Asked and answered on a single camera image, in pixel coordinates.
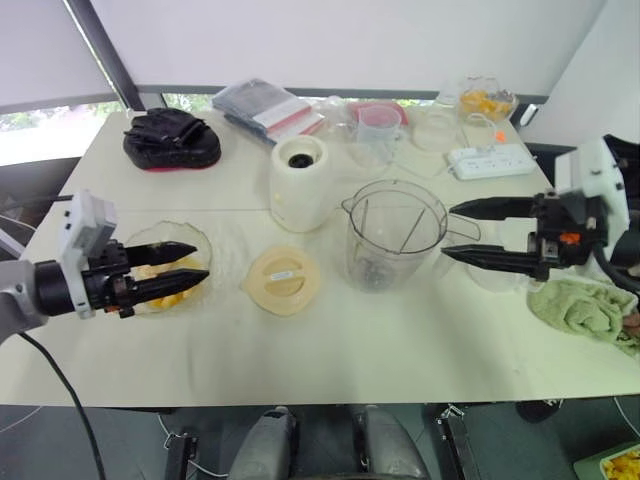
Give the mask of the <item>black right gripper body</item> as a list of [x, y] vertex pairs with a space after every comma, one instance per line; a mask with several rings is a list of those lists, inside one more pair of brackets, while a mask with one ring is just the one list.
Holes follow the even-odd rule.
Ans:
[[530, 216], [536, 230], [529, 234], [525, 274], [537, 281], [547, 281], [551, 269], [584, 266], [595, 247], [608, 244], [608, 211], [600, 196], [536, 194]]

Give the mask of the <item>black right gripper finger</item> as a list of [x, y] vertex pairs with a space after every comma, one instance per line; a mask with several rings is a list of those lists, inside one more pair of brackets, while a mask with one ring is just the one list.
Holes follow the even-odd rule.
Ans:
[[457, 204], [450, 214], [476, 220], [502, 221], [507, 218], [530, 218], [535, 201], [533, 197], [489, 197]]
[[496, 245], [457, 245], [443, 247], [441, 253], [451, 259], [490, 271], [536, 277], [538, 257], [535, 254], [511, 252]]

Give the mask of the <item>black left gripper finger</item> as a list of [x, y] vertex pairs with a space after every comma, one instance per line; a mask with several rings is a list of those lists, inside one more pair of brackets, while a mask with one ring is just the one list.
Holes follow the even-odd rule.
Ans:
[[178, 241], [163, 241], [125, 248], [130, 266], [155, 266], [173, 263], [196, 251], [195, 246]]
[[153, 278], [136, 280], [132, 303], [137, 305], [184, 292], [208, 277], [207, 270], [171, 270]]

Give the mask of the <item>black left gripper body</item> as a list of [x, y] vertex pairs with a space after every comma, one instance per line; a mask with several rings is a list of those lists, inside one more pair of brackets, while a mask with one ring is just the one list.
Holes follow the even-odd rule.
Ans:
[[117, 240], [109, 240], [97, 256], [88, 259], [82, 278], [93, 310], [117, 313], [121, 318], [135, 314], [130, 270], [126, 249]]

